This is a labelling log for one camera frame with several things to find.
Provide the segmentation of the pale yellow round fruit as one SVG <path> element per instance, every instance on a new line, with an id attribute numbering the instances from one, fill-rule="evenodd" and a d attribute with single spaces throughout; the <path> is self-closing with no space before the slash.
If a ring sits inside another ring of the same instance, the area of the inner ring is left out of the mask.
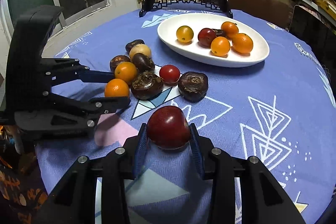
<path id="1" fill-rule="evenodd" d="M 142 53 L 147 57 L 151 57 L 151 49 L 145 44 L 137 44 L 131 48 L 129 52 L 129 57 L 132 60 L 136 53 Z"/>

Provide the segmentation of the red cherry tomato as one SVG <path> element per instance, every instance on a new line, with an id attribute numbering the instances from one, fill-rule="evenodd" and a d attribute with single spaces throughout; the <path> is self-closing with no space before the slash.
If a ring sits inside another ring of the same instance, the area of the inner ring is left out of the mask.
<path id="1" fill-rule="evenodd" d="M 180 70 L 174 65 L 164 65 L 159 71 L 159 76 L 167 85 L 177 84 L 180 78 Z"/>

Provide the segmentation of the dark chestnut pile middle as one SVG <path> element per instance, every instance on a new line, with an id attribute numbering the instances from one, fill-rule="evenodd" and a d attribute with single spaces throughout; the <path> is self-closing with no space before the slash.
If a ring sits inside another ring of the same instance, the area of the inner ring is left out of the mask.
<path id="1" fill-rule="evenodd" d="M 154 72 L 155 70 L 155 63 L 153 62 L 153 59 L 143 53 L 136 53 L 131 62 L 138 69 L 139 73 L 145 71 Z"/>

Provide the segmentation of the yellow tomato on plate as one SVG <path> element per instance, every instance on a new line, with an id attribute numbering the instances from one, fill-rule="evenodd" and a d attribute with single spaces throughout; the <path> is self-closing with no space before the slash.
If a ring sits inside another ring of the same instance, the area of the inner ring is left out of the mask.
<path id="1" fill-rule="evenodd" d="M 176 31 L 176 37 L 180 43 L 190 43 L 193 40 L 194 32 L 189 26 L 180 26 Z"/>

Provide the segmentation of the dark red plum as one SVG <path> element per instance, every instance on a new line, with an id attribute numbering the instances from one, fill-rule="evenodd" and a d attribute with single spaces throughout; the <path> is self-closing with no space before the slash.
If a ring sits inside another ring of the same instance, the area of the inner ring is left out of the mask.
<path id="1" fill-rule="evenodd" d="M 162 149 L 178 149 L 191 139 L 183 111 L 176 106 L 157 109 L 147 122 L 147 137 Z"/>

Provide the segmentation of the large dark water chestnut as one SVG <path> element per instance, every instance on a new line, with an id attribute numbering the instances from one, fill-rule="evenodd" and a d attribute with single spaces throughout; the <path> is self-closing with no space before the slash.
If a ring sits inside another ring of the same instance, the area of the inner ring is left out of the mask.
<path id="1" fill-rule="evenodd" d="M 140 73 L 131 83 L 131 92 L 139 100 L 149 100 L 163 90 L 163 80 L 153 72 Z"/>

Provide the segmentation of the orange kumquat plate right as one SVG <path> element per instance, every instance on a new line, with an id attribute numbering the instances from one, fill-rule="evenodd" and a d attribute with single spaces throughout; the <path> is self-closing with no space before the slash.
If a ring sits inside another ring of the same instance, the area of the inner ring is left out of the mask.
<path id="1" fill-rule="evenodd" d="M 253 50 L 253 40 L 246 34 L 238 33 L 232 37 L 232 48 L 237 53 L 250 54 Z"/>

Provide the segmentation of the orange kumquat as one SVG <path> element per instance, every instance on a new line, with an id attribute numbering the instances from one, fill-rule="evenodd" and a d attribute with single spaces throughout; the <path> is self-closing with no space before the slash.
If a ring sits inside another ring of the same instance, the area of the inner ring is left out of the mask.
<path id="1" fill-rule="evenodd" d="M 123 62 L 117 65 L 114 70 L 114 76 L 116 79 L 121 79 L 130 85 L 138 76 L 138 69 L 131 62 Z"/>
<path id="2" fill-rule="evenodd" d="M 105 97 L 129 97 L 129 86 L 122 79 L 112 79 L 104 90 Z"/>

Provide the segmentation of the orange kumquat plate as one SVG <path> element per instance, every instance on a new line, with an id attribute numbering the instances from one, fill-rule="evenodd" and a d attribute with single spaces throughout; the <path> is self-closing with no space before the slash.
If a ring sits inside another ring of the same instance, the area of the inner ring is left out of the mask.
<path id="1" fill-rule="evenodd" d="M 253 50 L 253 40 L 246 34 L 238 33 L 232 37 L 232 48 L 237 53 L 250 54 Z"/>
<path id="2" fill-rule="evenodd" d="M 232 39 L 239 33 L 237 24 L 228 21 L 222 23 L 221 30 L 224 31 L 225 37 L 228 39 Z"/>
<path id="3" fill-rule="evenodd" d="M 227 38 L 219 36 L 213 39 L 210 48 L 213 55 L 223 57 L 228 54 L 231 49 L 231 45 Z"/>

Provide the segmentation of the orange kumquat in pile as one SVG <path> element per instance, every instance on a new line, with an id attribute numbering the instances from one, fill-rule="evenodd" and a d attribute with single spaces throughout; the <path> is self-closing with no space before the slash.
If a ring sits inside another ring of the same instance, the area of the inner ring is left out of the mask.
<path id="1" fill-rule="evenodd" d="M 138 69 L 131 62 L 123 62 L 117 65 L 114 70 L 114 76 L 116 79 L 121 79 L 130 85 L 138 76 Z"/>

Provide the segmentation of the orange kumquat plate back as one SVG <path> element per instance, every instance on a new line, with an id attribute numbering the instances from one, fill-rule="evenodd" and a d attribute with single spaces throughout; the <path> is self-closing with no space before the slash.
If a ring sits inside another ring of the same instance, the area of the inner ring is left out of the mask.
<path id="1" fill-rule="evenodd" d="M 239 33 L 237 24 L 228 21 L 222 23 L 221 30 L 224 31 L 225 37 L 228 39 L 232 39 Z"/>

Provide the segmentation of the white oval plate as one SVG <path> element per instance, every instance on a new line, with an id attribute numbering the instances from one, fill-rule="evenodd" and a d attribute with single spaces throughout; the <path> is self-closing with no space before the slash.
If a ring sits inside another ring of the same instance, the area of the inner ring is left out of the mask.
<path id="1" fill-rule="evenodd" d="M 265 61 L 270 53 L 256 30 L 220 15 L 176 15 L 160 23 L 157 33 L 176 53 L 218 67 L 249 67 Z"/>

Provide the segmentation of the blue patterned tablecloth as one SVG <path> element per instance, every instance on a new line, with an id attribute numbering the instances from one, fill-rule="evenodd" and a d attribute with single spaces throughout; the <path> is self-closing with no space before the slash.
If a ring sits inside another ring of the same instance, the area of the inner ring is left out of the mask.
<path id="1" fill-rule="evenodd" d="M 86 32 L 56 54 L 108 71 L 110 60 L 125 54 L 128 42 L 142 39 L 158 67 L 173 64 L 181 73 L 202 72 L 209 90 L 198 103 L 186 101 L 177 87 L 164 90 L 154 102 L 138 103 L 131 94 L 124 112 L 101 116 L 94 137 L 37 145 L 47 192 L 79 156 L 105 156 L 137 135 L 157 108 L 171 105 L 181 108 L 188 123 L 215 147 L 243 159 L 257 156 L 302 210 L 305 222 L 315 223 L 335 186 L 335 98 L 325 70 L 306 43 L 238 10 L 234 19 L 268 42 L 270 54 L 264 62 L 234 69 L 185 58 L 160 41 L 157 26 L 172 16 L 193 13 L 164 9 L 140 18 L 138 11 L 130 12 Z M 191 157 L 189 145 L 174 153 L 149 143 L 139 178 L 125 182 L 131 223 L 206 223 L 212 181 L 200 179 Z"/>

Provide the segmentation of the brown cardboard panel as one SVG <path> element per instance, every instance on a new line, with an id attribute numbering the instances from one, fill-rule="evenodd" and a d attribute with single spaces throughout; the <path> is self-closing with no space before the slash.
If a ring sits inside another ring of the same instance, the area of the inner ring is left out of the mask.
<path id="1" fill-rule="evenodd" d="M 288 29 L 293 16 L 292 0 L 229 0 L 230 8 L 242 10 L 283 29 Z"/>

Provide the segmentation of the small dark chestnut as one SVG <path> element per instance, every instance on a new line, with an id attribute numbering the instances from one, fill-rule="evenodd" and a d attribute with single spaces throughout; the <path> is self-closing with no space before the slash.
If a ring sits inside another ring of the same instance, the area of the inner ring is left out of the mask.
<path id="1" fill-rule="evenodd" d="M 117 66 L 123 62 L 130 62 L 130 58 L 126 55 L 117 55 L 110 60 L 110 70 L 114 72 Z"/>

